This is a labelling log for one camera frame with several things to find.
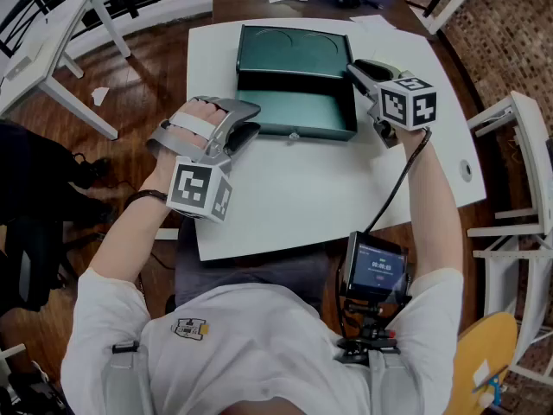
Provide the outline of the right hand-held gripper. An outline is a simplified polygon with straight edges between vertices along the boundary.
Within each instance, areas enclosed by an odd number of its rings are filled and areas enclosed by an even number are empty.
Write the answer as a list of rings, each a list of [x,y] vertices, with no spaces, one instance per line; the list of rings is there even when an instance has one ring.
[[[348,64],[346,73],[358,91],[374,102],[369,115],[387,148],[398,144],[397,129],[417,131],[436,121],[436,89],[414,74],[367,59]]]

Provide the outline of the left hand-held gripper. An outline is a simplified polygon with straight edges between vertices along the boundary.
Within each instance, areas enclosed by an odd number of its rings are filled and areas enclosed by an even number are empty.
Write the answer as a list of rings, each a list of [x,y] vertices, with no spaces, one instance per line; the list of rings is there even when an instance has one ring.
[[[169,177],[159,176],[154,171],[156,184],[149,184],[146,193],[180,214],[221,223],[225,220],[232,195],[229,175],[233,161],[260,130],[258,123],[247,120],[256,117],[261,107],[239,99],[196,98],[226,112],[225,118],[220,125],[212,126],[175,112],[162,121],[148,139],[147,147],[156,162],[160,150],[172,150],[176,153],[175,165]],[[168,132],[170,125],[187,128],[207,138],[206,148],[202,150],[172,136]]]

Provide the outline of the person's left hand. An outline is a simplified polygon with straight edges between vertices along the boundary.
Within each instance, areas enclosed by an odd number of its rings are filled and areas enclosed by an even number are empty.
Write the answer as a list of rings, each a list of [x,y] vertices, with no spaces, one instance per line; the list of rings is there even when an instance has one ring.
[[[191,99],[185,103],[177,111],[177,114],[181,113],[198,118],[204,123],[212,126],[220,125],[226,116],[226,112],[218,108],[215,104],[208,103],[200,99]],[[195,145],[202,150],[204,150],[207,146],[207,138],[204,138],[199,133],[190,131],[187,128],[171,124],[168,128],[168,132],[172,136],[182,139],[185,143]],[[165,177],[169,177],[173,172],[175,159],[175,152],[168,150],[167,148],[163,148],[158,153],[155,172],[159,176],[164,175]]]

